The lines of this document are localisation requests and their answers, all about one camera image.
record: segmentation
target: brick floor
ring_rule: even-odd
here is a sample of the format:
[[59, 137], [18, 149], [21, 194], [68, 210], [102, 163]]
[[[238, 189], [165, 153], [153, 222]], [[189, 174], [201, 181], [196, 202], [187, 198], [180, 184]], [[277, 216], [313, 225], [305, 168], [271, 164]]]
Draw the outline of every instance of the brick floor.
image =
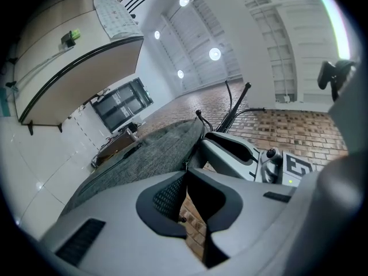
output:
[[[230, 82], [233, 105], [244, 89], [243, 81]], [[225, 84], [211, 86], [183, 95], [159, 109], [146, 119], [139, 128], [142, 137], [156, 129], [179, 120], [196, 117], [200, 109], [215, 128], [229, 110], [230, 100]], [[246, 98], [239, 111], [248, 108]], [[321, 170], [330, 160], [347, 155], [346, 145], [326, 113], [268, 110], [240, 115], [229, 130], [232, 135], [240, 136], [260, 149], [279, 147], [295, 155], [308, 158]], [[187, 218], [187, 244], [194, 253], [202, 258], [206, 226], [199, 213], [185, 199], [181, 215]]]

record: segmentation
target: green object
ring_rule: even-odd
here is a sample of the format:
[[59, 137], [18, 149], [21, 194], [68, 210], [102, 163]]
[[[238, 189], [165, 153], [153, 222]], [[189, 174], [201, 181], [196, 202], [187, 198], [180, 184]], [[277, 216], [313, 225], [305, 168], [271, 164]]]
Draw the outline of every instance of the green object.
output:
[[80, 34], [80, 33], [81, 33], [81, 32], [80, 32], [80, 30], [79, 30], [79, 29], [72, 30], [72, 31], [71, 31], [71, 37], [72, 37], [72, 39], [73, 39], [73, 40], [78, 39], [78, 38], [81, 36], [81, 34]]

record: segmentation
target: window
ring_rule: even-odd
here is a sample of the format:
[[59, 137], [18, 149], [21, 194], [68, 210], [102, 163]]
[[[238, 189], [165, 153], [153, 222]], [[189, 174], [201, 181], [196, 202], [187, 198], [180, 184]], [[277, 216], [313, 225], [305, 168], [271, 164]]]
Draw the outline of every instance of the window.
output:
[[113, 132], [152, 103], [149, 93], [144, 90], [138, 78], [111, 91], [102, 100], [93, 103], [92, 107], [110, 132]]

